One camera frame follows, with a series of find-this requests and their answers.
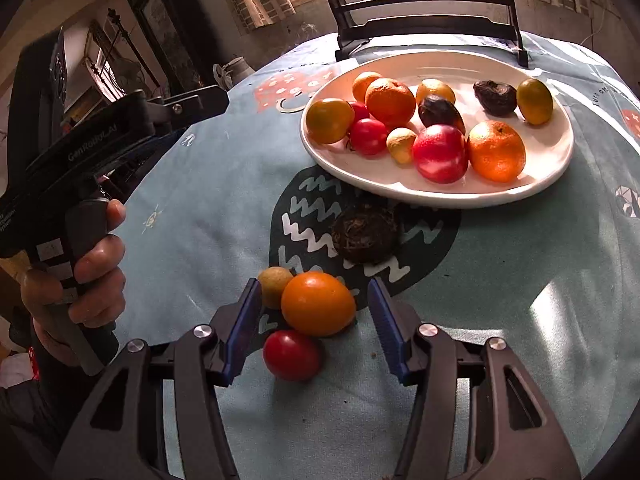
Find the shriveled dark fruit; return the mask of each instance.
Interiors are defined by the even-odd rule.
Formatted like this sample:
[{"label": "shriveled dark fruit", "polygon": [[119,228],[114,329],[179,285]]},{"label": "shriveled dark fruit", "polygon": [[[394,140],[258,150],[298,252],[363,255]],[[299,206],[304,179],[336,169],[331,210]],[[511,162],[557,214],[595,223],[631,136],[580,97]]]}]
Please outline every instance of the shriveled dark fruit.
[{"label": "shriveled dark fruit", "polygon": [[445,98],[428,95],[418,106],[418,115],[427,128],[434,124],[448,124],[466,134],[465,123],[458,109]]},{"label": "shriveled dark fruit", "polygon": [[334,248],[354,264],[376,264],[398,246],[400,229],[391,209],[361,203],[338,215],[332,228]]},{"label": "shriveled dark fruit", "polygon": [[507,83],[478,81],[474,84],[474,91],[482,108],[491,115],[505,117],[518,106],[516,89]]}]

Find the metal screw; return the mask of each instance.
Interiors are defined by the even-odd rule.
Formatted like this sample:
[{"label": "metal screw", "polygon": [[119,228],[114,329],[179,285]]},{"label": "metal screw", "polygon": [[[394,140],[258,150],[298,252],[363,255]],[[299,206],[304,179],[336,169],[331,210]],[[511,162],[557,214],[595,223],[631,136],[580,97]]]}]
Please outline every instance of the metal screw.
[{"label": "metal screw", "polygon": [[211,332],[213,332],[213,330],[209,325],[198,325],[193,329],[193,335],[198,339],[209,337],[211,335]]},{"label": "metal screw", "polygon": [[142,339],[132,339],[127,343],[127,350],[132,354],[140,352],[145,347],[145,342]]},{"label": "metal screw", "polygon": [[418,332],[425,337],[433,337],[438,333],[438,327],[431,323],[424,323],[420,325]]},{"label": "metal screw", "polygon": [[489,346],[494,350],[504,350],[507,348],[507,343],[501,337],[492,337],[489,339]]}]

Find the blue tablecloth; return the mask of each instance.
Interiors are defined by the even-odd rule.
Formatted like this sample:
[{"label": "blue tablecloth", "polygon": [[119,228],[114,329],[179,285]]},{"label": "blue tablecloth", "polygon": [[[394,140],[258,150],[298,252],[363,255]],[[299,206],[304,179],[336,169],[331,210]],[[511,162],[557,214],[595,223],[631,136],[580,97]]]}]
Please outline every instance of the blue tablecloth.
[{"label": "blue tablecloth", "polygon": [[[233,386],[218,390],[244,480],[392,474],[414,389],[400,386],[382,358],[366,309],[374,274],[452,336],[503,336],[542,388],[584,474],[617,437],[640,397],[640,102],[592,51],[524,36],[530,73],[558,92],[572,120],[567,172],[505,206],[398,205],[405,232],[383,266],[345,269],[334,257],[330,226],[356,190],[314,165],[299,140],[301,113],[284,108],[304,105],[334,75],[400,52],[479,52],[516,65],[497,41],[381,38],[340,63],[335,34],[309,41],[233,88],[226,114],[192,126],[130,198],[117,231],[127,245],[121,343],[179,337],[269,265],[320,267],[356,294],[358,323],[324,341],[328,359],[313,381],[276,380],[254,351]],[[263,318],[255,350],[279,323]],[[166,400],[170,415],[170,384]],[[170,416],[166,430],[179,474]],[[456,431],[452,471],[462,470],[465,446]]]}]

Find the plate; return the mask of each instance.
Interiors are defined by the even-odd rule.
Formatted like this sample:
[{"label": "plate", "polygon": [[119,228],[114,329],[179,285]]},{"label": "plate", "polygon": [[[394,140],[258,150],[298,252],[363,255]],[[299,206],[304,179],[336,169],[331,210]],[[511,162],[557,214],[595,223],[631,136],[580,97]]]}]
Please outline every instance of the plate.
[{"label": "plate", "polygon": [[[353,100],[351,87],[362,72],[378,72],[398,79],[415,94],[423,79],[440,79],[456,93],[456,108],[465,121],[467,132],[486,120],[503,121],[520,134],[527,150],[527,163],[520,176],[509,184],[498,184],[479,176],[469,168],[453,184],[435,184],[420,176],[413,166],[399,166],[385,152],[377,158],[365,158],[351,152],[345,141],[331,145],[314,143],[307,134],[305,120],[309,107],[321,99],[334,97]],[[440,208],[478,208],[521,200],[539,193],[564,173],[574,152],[571,121],[554,97],[554,113],[543,126],[526,123],[516,109],[507,118],[487,114],[474,94],[473,84],[491,79],[514,87],[529,78],[526,72],[481,54],[468,52],[412,52],[383,57],[349,70],[325,84],[311,98],[302,114],[300,136],[309,155],[324,170],[353,186],[372,193],[418,205]],[[418,112],[412,119],[420,130]]]}]

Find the white pitcher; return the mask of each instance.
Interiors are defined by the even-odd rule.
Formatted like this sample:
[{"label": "white pitcher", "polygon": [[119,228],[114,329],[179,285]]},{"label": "white pitcher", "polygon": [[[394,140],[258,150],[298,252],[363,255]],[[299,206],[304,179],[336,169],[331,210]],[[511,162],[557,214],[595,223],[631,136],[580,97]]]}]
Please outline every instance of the white pitcher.
[{"label": "white pitcher", "polygon": [[247,64],[244,57],[236,57],[225,66],[218,64],[213,66],[213,75],[216,78],[216,82],[220,88],[225,90],[231,90],[242,79],[249,77],[253,73],[255,73],[255,70]]}]

